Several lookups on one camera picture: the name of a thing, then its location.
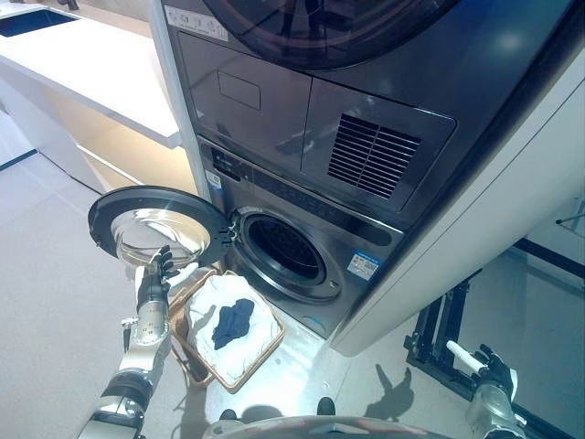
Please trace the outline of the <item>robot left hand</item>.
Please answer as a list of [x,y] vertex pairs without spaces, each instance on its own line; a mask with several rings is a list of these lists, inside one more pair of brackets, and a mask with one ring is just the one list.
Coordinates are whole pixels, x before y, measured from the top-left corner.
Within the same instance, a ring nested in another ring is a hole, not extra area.
[[172,261],[173,253],[169,245],[161,247],[146,265],[139,266],[134,272],[137,308],[147,302],[168,303],[169,280],[179,275]]

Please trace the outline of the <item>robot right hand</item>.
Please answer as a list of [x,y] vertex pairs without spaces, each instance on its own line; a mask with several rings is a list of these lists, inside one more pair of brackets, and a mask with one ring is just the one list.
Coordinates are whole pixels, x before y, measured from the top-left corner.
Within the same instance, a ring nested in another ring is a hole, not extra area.
[[481,344],[477,351],[471,353],[450,339],[446,342],[446,348],[480,380],[494,382],[510,395],[516,391],[518,384],[516,370],[504,363],[502,358],[487,345]]

